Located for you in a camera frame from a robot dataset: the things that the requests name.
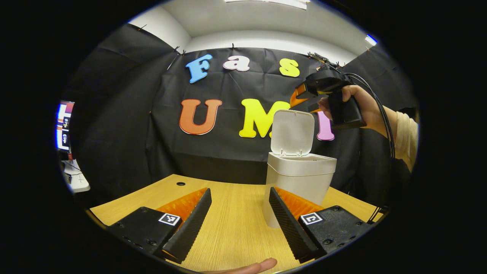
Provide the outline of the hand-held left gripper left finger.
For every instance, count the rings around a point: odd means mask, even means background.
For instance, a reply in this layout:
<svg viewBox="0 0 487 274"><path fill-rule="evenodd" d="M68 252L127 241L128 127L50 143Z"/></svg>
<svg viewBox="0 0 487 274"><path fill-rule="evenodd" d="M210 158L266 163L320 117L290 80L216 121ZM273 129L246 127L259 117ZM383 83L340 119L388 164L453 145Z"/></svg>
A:
<svg viewBox="0 0 487 274"><path fill-rule="evenodd" d="M180 264L191 250L211 205L211 189L202 188L156 210L139 207L107 230L143 253Z"/></svg>

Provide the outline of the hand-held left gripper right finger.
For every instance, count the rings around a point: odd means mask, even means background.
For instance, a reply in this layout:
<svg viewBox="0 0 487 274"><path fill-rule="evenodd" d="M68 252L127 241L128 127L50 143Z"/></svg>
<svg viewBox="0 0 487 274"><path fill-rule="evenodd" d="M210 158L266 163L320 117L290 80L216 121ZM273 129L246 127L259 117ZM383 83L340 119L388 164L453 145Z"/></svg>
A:
<svg viewBox="0 0 487 274"><path fill-rule="evenodd" d="M341 206L324 208L278 187L270 188L269 204L300 263L335 253L372 229Z"/></svg>

